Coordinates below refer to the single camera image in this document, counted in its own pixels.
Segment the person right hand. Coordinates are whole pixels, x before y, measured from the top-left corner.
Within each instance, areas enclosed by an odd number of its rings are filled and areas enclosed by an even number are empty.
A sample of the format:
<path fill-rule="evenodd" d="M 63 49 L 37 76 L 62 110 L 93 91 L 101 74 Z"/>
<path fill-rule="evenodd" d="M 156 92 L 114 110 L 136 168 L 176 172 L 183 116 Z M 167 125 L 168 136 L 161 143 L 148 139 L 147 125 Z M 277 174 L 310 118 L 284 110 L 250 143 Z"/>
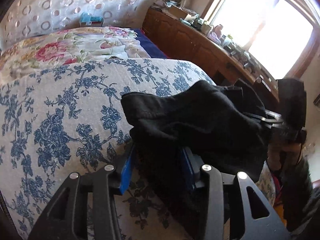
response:
<path fill-rule="evenodd" d="M 270 171 L 282 171 L 296 166 L 302 159 L 302 144 L 272 142 L 268 146 L 267 165 Z"/>

